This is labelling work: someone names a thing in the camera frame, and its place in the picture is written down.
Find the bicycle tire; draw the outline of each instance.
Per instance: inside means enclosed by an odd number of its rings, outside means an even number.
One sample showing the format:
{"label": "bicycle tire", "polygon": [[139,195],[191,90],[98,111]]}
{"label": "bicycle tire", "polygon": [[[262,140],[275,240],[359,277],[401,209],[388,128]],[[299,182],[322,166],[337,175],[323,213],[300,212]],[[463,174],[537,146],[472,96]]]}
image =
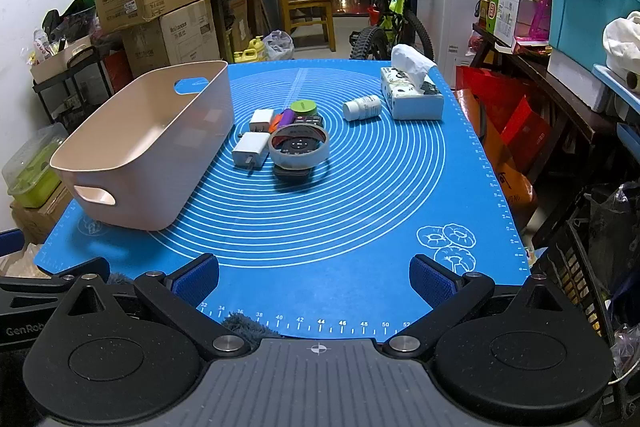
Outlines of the bicycle tire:
{"label": "bicycle tire", "polygon": [[[409,23],[411,28],[418,34],[418,38],[422,43],[422,49],[424,50],[424,56],[429,58],[430,60],[433,60],[434,54],[433,45],[431,44],[431,38],[427,33],[427,29],[420,22],[420,19],[418,19],[414,12],[407,8],[404,10],[404,20]],[[406,35],[403,35],[401,42],[402,44],[408,44],[409,46],[414,47],[415,41],[411,42],[411,40],[411,38],[407,38]]]}
{"label": "bicycle tire", "polygon": [[353,49],[351,60],[391,60],[385,31],[378,26],[364,28]]}

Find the green plastic container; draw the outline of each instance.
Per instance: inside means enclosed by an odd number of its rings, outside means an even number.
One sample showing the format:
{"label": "green plastic container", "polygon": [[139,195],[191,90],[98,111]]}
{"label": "green plastic container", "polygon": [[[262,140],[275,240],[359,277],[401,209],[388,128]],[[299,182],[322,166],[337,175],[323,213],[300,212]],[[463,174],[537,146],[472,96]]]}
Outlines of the green plastic container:
{"label": "green plastic container", "polygon": [[2,168],[7,193],[25,208],[40,208],[60,185],[49,160],[67,136],[61,123],[40,129]]}

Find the metal bolt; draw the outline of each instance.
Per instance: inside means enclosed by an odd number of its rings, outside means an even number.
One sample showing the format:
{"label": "metal bolt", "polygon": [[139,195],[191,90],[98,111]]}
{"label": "metal bolt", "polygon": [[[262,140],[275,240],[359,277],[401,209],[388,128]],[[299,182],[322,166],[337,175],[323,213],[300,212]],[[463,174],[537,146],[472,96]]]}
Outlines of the metal bolt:
{"label": "metal bolt", "polygon": [[244,340],[236,335],[222,335],[213,341],[213,347],[225,353],[232,353],[244,346]]}
{"label": "metal bolt", "polygon": [[420,341],[409,335],[398,335],[389,341],[389,346],[400,353],[410,353],[420,347]]}

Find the green lid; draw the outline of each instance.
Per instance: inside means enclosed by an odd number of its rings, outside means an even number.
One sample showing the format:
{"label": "green lid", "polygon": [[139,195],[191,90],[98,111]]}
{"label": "green lid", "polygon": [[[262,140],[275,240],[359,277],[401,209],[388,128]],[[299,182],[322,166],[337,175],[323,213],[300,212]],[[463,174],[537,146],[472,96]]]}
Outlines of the green lid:
{"label": "green lid", "polygon": [[318,106],[313,100],[296,100],[290,109],[298,116],[313,116],[318,113]]}

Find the yellow jug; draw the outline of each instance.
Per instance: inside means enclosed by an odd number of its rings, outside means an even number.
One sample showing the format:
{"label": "yellow jug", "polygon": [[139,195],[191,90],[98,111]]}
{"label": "yellow jug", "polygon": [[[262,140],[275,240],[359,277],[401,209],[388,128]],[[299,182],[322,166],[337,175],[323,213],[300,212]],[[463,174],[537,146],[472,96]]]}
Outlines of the yellow jug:
{"label": "yellow jug", "polygon": [[267,60],[267,46],[262,42],[262,35],[249,42],[249,49],[254,49],[258,52],[258,60],[260,62]]}
{"label": "yellow jug", "polygon": [[252,48],[244,50],[243,52],[234,53],[234,62],[236,64],[247,64],[249,62],[259,62],[258,52]]}

